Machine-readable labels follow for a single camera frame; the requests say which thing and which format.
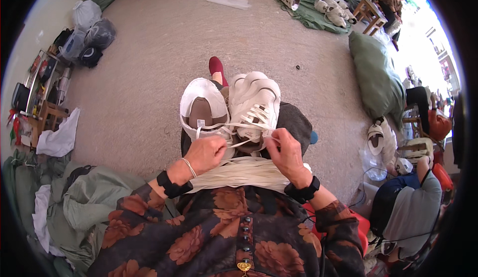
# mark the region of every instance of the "hand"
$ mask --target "hand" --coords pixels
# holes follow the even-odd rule
[[[265,142],[272,162],[297,189],[306,188],[312,183],[312,174],[303,166],[301,145],[289,131],[284,128],[274,130],[272,138],[265,138]]]
[[[191,143],[184,158],[191,164],[196,175],[200,175],[219,166],[227,148],[226,140],[220,136],[199,138]],[[184,160],[177,160],[167,173],[171,182],[180,186],[193,179],[193,174]]]

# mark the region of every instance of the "white thread bundle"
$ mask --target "white thread bundle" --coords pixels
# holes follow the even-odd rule
[[[289,180],[271,160],[262,157],[243,156],[223,160],[219,166],[191,179],[195,193],[203,189],[220,187],[257,186],[284,194]]]

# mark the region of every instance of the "floral blouse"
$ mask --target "floral blouse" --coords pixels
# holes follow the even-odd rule
[[[322,247],[304,208],[272,190],[244,186],[180,198],[163,220],[164,200],[146,184],[118,200],[89,277],[319,276]],[[325,276],[365,276],[358,221],[339,201],[316,211],[326,232]]]

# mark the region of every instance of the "black wrist strap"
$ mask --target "black wrist strap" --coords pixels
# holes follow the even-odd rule
[[[304,204],[307,200],[314,198],[314,193],[320,188],[320,181],[316,176],[312,177],[312,182],[307,188],[297,189],[292,183],[288,184],[284,193],[294,198],[300,204]]]
[[[158,185],[164,188],[164,194],[166,194],[169,198],[175,198],[193,189],[193,184],[191,184],[190,181],[182,186],[171,183],[166,171],[159,173],[156,180],[158,181]]]

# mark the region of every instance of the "rubber band on wrist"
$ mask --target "rubber band on wrist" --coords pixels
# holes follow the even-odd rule
[[[181,159],[182,159],[182,160],[184,160],[184,161],[186,162],[186,165],[189,167],[189,170],[191,170],[191,173],[193,174],[193,178],[196,178],[196,177],[197,177],[197,175],[196,175],[196,173],[194,172],[194,169],[191,167],[191,164],[189,163],[189,161],[188,161],[188,160],[186,160],[186,159],[185,159],[185,158],[183,158],[183,157],[182,157]]]

